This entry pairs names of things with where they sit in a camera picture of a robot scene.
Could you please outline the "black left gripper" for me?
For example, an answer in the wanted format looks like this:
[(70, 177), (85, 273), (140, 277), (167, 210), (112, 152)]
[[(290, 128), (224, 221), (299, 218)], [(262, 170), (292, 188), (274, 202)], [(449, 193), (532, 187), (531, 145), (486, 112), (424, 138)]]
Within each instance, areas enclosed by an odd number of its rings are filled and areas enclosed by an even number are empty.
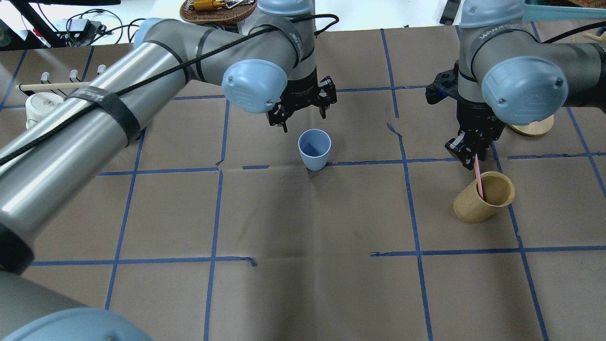
[(327, 110), (338, 101), (335, 82), (330, 76), (318, 80), (317, 72), (298, 79), (289, 80), (280, 100), (267, 112), (270, 126), (281, 126), (288, 133), (286, 121), (297, 111), (316, 107), (322, 119), (327, 118)]

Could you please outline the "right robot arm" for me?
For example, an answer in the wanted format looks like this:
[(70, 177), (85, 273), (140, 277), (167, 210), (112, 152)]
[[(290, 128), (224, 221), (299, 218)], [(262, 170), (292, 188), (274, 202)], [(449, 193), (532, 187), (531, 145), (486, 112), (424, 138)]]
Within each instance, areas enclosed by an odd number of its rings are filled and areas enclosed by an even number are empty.
[(522, 0), (466, 0), (459, 59), (442, 93), (459, 129), (445, 147), (464, 168), (484, 161), (506, 126), (543, 121), (562, 107), (605, 110), (605, 45), (540, 42)]

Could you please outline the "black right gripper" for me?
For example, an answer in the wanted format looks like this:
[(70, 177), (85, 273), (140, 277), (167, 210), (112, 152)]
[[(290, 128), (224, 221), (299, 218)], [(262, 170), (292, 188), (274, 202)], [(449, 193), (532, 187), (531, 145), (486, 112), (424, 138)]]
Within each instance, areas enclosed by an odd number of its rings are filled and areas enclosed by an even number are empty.
[(457, 136), (446, 142), (445, 148), (453, 158), (460, 159), (464, 168), (473, 169), (476, 154), (479, 162), (489, 160), (489, 149), (500, 138), (506, 123), (487, 105), (473, 108), (462, 102), (456, 104), (456, 119)]

